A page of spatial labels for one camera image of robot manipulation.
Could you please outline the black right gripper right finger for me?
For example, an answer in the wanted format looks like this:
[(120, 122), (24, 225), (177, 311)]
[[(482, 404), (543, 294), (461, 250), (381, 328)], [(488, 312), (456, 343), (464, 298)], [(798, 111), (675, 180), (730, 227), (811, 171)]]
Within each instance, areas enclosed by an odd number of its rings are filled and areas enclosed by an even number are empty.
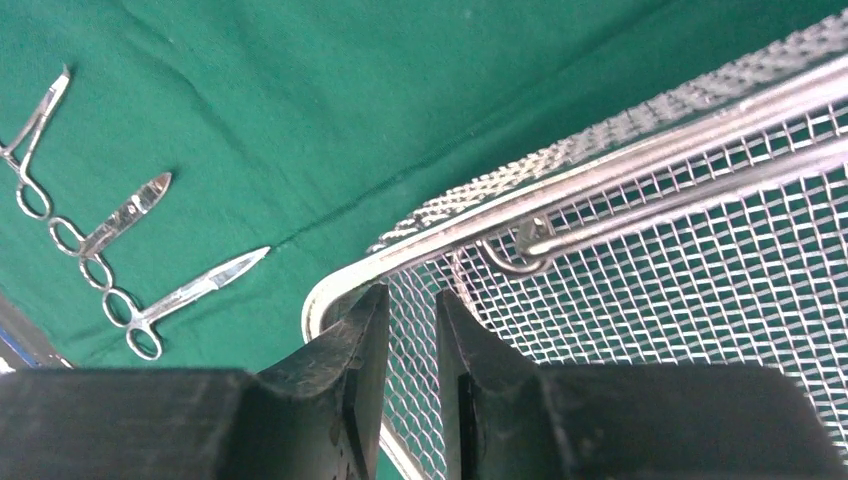
[(800, 389), (756, 365), (539, 365), (436, 298), (452, 479), (843, 479)]

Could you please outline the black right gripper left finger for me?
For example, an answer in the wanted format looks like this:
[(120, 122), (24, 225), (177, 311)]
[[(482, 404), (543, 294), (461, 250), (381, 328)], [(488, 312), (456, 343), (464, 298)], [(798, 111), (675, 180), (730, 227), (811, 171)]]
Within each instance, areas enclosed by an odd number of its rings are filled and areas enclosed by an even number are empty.
[(389, 291), (259, 372), (29, 369), (1, 378), (5, 479), (372, 479)]

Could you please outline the steel ring-handled scissors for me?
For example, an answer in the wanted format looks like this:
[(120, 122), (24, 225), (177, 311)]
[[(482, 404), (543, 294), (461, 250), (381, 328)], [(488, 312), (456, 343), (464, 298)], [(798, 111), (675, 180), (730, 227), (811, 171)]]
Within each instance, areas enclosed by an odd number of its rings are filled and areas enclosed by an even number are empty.
[(140, 308), (124, 289), (111, 287), (102, 296), (108, 320), (124, 330), (130, 350), (145, 361), (156, 361), (164, 353), (156, 323), (200, 298), (221, 290), (244, 276), (272, 250), (263, 246), (225, 261), (165, 295), (147, 308)]

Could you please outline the green surgical drape cloth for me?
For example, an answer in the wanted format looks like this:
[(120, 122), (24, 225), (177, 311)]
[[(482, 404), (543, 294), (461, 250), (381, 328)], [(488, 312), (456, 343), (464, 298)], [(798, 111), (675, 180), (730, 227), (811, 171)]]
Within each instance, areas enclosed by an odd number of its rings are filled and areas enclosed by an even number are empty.
[(139, 367), (78, 259), (83, 235), (165, 171), (104, 251), (147, 306), (270, 253), (159, 324), (161, 366), (258, 371), (306, 341), (326, 276), (431, 199), (837, 12), (843, 1), (5, 1), (1, 145), (66, 64), (27, 217), (1, 158), (1, 293), (76, 367)]

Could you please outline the small steel scissors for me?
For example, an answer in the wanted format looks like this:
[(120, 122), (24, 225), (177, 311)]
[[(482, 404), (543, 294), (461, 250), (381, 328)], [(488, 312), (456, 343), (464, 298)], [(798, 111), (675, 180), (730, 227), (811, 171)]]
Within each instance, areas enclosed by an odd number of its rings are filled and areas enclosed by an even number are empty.
[(48, 233), (60, 252), (78, 259), (79, 270), (86, 282), (105, 292), (114, 286), (114, 273), (102, 256), (103, 250), (157, 206), (168, 192), (172, 179), (170, 171), (154, 177), (87, 235), (62, 216), (48, 221)]

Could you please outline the metal mesh instrument tray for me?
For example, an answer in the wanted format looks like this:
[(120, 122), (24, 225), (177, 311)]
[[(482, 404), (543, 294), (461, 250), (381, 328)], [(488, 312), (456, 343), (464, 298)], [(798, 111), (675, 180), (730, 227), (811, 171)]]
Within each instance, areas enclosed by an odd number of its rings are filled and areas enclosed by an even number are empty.
[(847, 14), (429, 200), (318, 282), (302, 334), (390, 291), (380, 443), (447, 467), (436, 295), (541, 363), (759, 364), (847, 451)]

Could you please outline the steel ring-handled hemostat clamp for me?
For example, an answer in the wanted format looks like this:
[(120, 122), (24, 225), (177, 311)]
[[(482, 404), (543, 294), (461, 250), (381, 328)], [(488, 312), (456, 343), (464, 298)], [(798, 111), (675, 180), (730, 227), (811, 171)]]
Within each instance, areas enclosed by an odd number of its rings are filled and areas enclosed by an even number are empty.
[(47, 124), (62, 102), (71, 79), (70, 68), (64, 64), (61, 74), (49, 86), (14, 139), (8, 145), (1, 145), (1, 158), (17, 178), (16, 202), (27, 217), (38, 221), (50, 217), (53, 204), (47, 191), (31, 175), (31, 163)]

